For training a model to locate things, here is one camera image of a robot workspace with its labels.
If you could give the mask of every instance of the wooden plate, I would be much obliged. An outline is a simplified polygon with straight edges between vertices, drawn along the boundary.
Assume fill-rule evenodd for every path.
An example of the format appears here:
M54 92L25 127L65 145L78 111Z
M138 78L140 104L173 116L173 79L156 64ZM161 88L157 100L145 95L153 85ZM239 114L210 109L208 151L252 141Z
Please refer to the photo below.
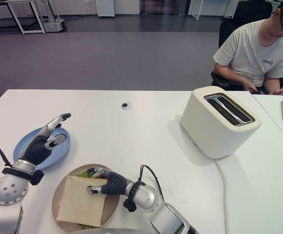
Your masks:
M71 171L69 174L69 176L75 176L78 174L81 174L82 172L86 171L89 168L93 168L93 167L100 167L100 168L105 168L110 170L109 168L103 166L103 165L99 165L99 164L88 164L88 165L84 165L81 166L79 168L76 168L75 170ZM64 179L59 183L54 197L53 197L53 203L52 203L52 210L53 210L53 217L55 219L56 224L65 232L70 233L70 232L74 232L74 231L78 231L78 230L82 230L82 227L80 225L78 225L77 223L69 223L69 222L63 222L63 221L57 221L57 215L58 215L58 211L59 211L59 202L61 200L61 196L64 190L64 184L65 184L65 179L66 177L64 177ZM106 197L106 200L104 202L104 207L103 207L103 213L102 213L102 218L101 218L101 226L105 225L109 219L112 217L116 206L118 204L120 195L109 195Z

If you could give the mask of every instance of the chair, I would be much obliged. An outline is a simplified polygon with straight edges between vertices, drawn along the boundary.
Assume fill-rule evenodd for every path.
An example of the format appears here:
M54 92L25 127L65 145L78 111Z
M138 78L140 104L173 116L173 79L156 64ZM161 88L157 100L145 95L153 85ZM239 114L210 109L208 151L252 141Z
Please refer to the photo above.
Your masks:
M272 13L272 5L266 1L240 1L232 19L223 19L220 24L219 31L219 47L225 42L230 34L238 27L258 21L267 19ZM243 90L240 83L236 83L227 80L217 74L214 71L211 72L213 82L211 85L219 86L224 90L235 90L235 87L239 86L238 90ZM283 87L283 78L280 78L280 87Z

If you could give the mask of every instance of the robotic arm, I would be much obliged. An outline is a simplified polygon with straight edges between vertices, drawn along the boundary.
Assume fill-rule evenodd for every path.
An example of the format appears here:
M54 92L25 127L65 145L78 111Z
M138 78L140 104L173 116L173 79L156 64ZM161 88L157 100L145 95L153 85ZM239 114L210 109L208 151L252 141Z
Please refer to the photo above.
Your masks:
M64 134L58 134L48 140L54 129L71 114L60 115L47 123L32 139L19 159L11 168L4 168L5 174L0 178L0 234L19 233L22 220L22 201L28 191L28 182L38 185L44 173L35 171L50 156L52 150L66 140Z
M123 176L103 168L90 168L94 173L92 178L107 178L103 186L88 186L92 194L125 195L128 198L124 207L130 212L136 210L136 205L149 218L154 229L160 234L198 234L189 222L170 204L165 203L161 194L152 186L141 181L133 182Z

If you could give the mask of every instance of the blue plate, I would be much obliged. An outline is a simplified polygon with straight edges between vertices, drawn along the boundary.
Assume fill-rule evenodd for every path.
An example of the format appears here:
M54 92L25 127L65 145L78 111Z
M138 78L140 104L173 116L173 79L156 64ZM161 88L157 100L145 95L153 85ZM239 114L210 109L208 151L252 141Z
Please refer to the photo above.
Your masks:
M19 143L16 145L15 150L14 150L14 155L13 155L14 162L17 161L17 159L20 157L23 150L28 146L30 141L35 137L37 133L39 133L41 129L42 128L38 128L30 132L29 134L27 134L24 138L22 138L19 141ZM54 148L52 151L52 154L45 161L43 161L40 165L38 165L36 167L36 170L42 170L47 167L50 167L51 165L63 159L68 154L68 151L70 149L71 140L70 140L70 135L67 132L67 130L65 130L64 128L57 128L53 131L53 133L48 139L51 139L60 133L65 134L67 136L67 139L61 145Z

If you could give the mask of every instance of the toaster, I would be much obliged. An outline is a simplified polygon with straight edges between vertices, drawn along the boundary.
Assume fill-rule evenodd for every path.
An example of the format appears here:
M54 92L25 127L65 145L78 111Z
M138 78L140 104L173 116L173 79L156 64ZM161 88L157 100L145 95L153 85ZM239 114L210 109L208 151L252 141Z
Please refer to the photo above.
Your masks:
M235 152L261 125L253 112L217 86L193 90L180 123L213 159Z

